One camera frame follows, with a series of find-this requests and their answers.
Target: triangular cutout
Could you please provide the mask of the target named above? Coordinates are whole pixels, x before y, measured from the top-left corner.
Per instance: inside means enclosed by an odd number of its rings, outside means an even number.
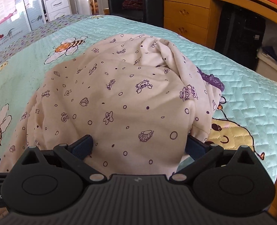
[[[29,152],[29,154],[23,160],[22,165],[28,165],[28,164],[34,164],[34,163],[39,163],[36,153]]]
[[[240,157],[238,158],[238,162],[245,164],[254,164],[247,151],[242,151]]]

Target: circle print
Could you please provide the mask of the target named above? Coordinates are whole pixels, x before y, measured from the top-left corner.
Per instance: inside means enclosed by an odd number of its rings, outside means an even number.
[[[177,132],[176,131],[173,131],[171,134],[170,134],[170,139],[176,139],[178,136]]]

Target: black robotic device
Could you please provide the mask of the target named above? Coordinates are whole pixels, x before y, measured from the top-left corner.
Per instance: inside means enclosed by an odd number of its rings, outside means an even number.
[[[248,146],[229,151],[189,136],[196,161],[169,180],[107,180],[82,161],[92,147],[90,135],[48,151],[28,147],[9,173],[0,173],[0,207],[9,211],[0,225],[277,224],[266,212],[273,182]]]

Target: silver screw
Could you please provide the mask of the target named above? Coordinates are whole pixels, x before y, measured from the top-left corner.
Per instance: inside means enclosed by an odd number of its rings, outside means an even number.
[[[187,179],[187,176],[184,175],[184,174],[181,174],[181,173],[177,173],[177,174],[174,174],[172,176],[172,180],[176,181],[176,182],[182,182],[184,180]]]
[[[89,179],[94,182],[102,181],[104,179],[104,175],[100,173],[95,173],[90,175]]]

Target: wooden chest of drawers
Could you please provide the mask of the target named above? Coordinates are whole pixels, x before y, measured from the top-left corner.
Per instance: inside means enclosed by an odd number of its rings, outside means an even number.
[[[216,0],[165,0],[164,28],[213,49],[219,26]]]

